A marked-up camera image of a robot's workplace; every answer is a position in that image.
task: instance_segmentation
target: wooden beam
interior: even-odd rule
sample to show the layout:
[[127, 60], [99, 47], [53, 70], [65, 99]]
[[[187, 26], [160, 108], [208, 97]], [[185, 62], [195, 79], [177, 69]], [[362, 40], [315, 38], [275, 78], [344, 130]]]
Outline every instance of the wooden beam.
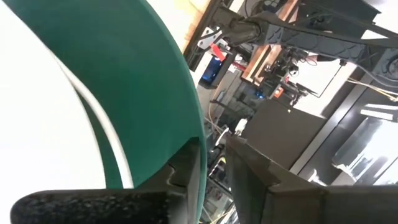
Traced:
[[[279, 19], [286, 21], [290, 13], [294, 10], [299, 0], [288, 0], [287, 3], [283, 6], [282, 11], [278, 15]], [[290, 21], [294, 21], [297, 17], [297, 10], [294, 16], [290, 19]], [[253, 82], [256, 85], [259, 85], [262, 81], [263, 77], [260, 77], [261, 72], [263, 71], [264, 67], [269, 64], [272, 65], [280, 51], [282, 50], [279, 45], [272, 48], [271, 52], [268, 54], [265, 61], [261, 63], [261, 59], [265, 56], [267, 51], [269, 50], [269, 45], [261, 46], [256, 50], [256, 53], [253, 55], [252, 60], [249, 62], [246, 71], [244, 71], [242, 78], [246, 79], [249, 82]]]

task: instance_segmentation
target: green plastic seat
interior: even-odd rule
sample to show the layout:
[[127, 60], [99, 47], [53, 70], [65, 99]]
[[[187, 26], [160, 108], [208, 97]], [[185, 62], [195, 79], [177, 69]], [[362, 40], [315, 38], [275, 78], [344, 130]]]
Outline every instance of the green plastic seat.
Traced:
[[[137, 187], [191, 137], [201, 139], [200, 214], [206, 180], [203, 121], [177, 44], [145, 0], [4, 0], [91, 90], [111, 119]], [[107, 188], [122, 188], [109, 142], [89, 107]]]

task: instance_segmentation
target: wooden frame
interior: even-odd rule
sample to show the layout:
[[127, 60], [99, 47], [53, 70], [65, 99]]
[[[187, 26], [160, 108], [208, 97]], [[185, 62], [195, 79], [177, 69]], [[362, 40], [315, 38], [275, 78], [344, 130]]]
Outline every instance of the wooden frame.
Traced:
[[[279, 18], [283, 21], [286, 21], [289, 17], [290, 13], [296, 9], [294, 15], [290, 19], [290, 22], [295, 21], [297, 17], [297, 8], [296, 5], [299, 3], [299, 0], [288, 0], [287, 3], [283, 6], [282, 11], [279, 14]], [[256, 50], [252, 60], [249, 62], [246, 71], [244, 71], [242, 78], [245, 80], [254, 83], [259, 86], [264, 77], [261, 77], [260, 74], [264, 70], [266, 65], [272, 65], [277, 57], [280, 54], [282, 48], [277, 45], [272, 48], [266, 57], [265, 61], [261, 62], [261, 59], [264, 58], [265, 54], [269, 50], [270, 45], [261, 46]]]

